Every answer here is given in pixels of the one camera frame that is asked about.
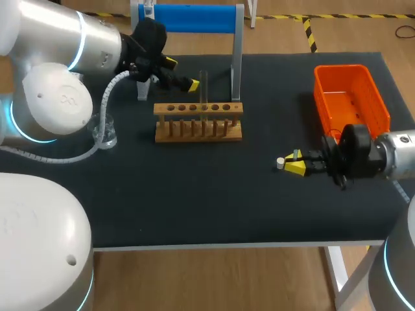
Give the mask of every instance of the floor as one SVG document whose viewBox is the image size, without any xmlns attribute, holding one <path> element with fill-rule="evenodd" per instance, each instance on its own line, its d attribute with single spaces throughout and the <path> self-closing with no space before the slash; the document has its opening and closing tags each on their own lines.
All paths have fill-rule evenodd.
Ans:
<svg viewBox="0 0 415 311">
<path fill-rule="evenodd" d="M 258 15 L 413 14 L 413 0 L 258 0 Z M 128 0 L 63 0 L 83 12 L 129 14 Z M 221 3 L 234 0 L 160 0 Z M 110 19 L 129 31 L 128 21 Z M 380 51 L 415 115 L 415 39 L 394 35 L 409 19 L 312 19 L 318 52 Z M 230 54 L 227 35 L 171 34 L 166 54 Z M 302 23 L 258 20 L 244 33 L 244 53 L 307 53 Z M 12 90 L 10 64 L 0 58 L 0 93 Z M 348 273 L 366 249 L 342 248 Z M 98 253 L 94 310 L 334 310 L 326 261 L 318 248 L 218 249 Z M 369 310 L 367 300 L 354 309 Z"/>
</svg>

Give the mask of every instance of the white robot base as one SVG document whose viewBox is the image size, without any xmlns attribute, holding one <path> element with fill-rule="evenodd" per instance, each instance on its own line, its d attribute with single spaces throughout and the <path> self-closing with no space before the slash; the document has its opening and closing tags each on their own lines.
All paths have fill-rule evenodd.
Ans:
<svg viewBox="0 0 415 311">
<path fill-rule="evenodd" d="M 1 173 L 0 245 L 0 310 L 92 309 L 91 228 L 69 191 Z"/>
</svg>

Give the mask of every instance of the blue bar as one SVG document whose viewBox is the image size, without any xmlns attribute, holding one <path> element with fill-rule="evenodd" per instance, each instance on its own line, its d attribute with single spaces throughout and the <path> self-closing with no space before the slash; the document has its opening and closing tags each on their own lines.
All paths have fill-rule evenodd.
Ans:
<svg viewBox="0 0 415 311">
<path fill-rule="evenodd" d="M 144 6 L 140 5 L 139 20 L 144 17 Z M 167 32 L 235 34 L 234 5 L 154 5 L 154 17 Z"/>
</svg>

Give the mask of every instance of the cable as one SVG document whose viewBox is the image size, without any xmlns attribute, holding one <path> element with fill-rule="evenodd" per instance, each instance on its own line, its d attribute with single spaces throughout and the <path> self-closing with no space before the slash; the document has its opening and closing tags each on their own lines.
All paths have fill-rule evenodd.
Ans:
<svg viewBox="0 0 415 311">
<path fill-rule="evenodd" d="M 395 36 L 397 36 L 399 39 L 411 39 L 411 38 L 415 38 L 415 34 L 413 36 L 401 36 L 401 35 L 399 35 L 398 34 L 399 30 L 401 30 L 403 28 L 409 28 L 409 29 L 411 29 L 411 30 L 413 30 L 415 32 L 415 28 L 414 27 L 412 27 L 410 25 L 403 25 L 403 26 L 400 26 L 400 27 L 398 27 L 396 29 Z"/>
<path fill-rule="evenodd" d="M 87 151 L 86 153 L 82 155 L 78 155 L 77 157 L 70 157 L 69 159 L 53 159 L 50 157 L 41 157 L 40 155 L 31 154 L 30 152 L 26 152 L 17 148 L 11 148 L 11 147 L 0 147 L 0 150 L 10 152 L 12 154 L 17 154 L 22 157 L 26 157 L 27 159 L 35 160 L 42 163 L 48 163 L 48 164 L 69 164 L 69 163 L 75 163 L 79 162 L 81 160 L 86 159 L 87 157 L 92 156 L 98 149 L 100 149 L 102 145 L 102 140 L 104 139 L 105 134 L 105 123 L 106 123 L 106 107 L 108 104 L 108 99 L 110 98 L 111 92 L 114 89 L 114 87 L 117 85 L 118 82 L 120 82 L 122 79 L 130 76 L 129 71 L 123 71 L 122 73 L 115 76 L 111 82 L 108 84 L 108 86 L 105 89 L 105 92 L 102 96 L 101 100 L 101 110 L 100 110 L 100 123 L 99 123 L 99 131 L 97 140 L 94 144 L 94 146 Z"/>
</svg>

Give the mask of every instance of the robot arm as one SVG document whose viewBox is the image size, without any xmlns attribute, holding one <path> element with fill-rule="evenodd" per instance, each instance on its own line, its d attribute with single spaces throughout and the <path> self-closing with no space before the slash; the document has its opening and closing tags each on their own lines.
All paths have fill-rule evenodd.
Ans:
<svg viewBox="0 0 415 311">
<path fill-rule="evenodd" d="M 324 136 L 322 149 L 278 159 L 278 168 L 303 176 L 327 172 L 345 189 L 348 179 L 415 177 L 415 130 L 384 133 L 375 139 L 363 124 L 348 124 L 340 140 Z"/>
<path fill-rule="evenodd" d="M 0 144 L 48 143 L 88 123 L 92 100 L 70 71 L 116 75 L 145 82 L 156 76 L 165 89 L 194 91 L 198 82 L 178 78 L 177 64 L 164 56 L 165 27 L 151 19 L 131 36 L 113 25 L 47 0 L 2 0 L 0 56 L 14 65 L 16 92 L 1 100 L 7 128 Z"/>
</svg>

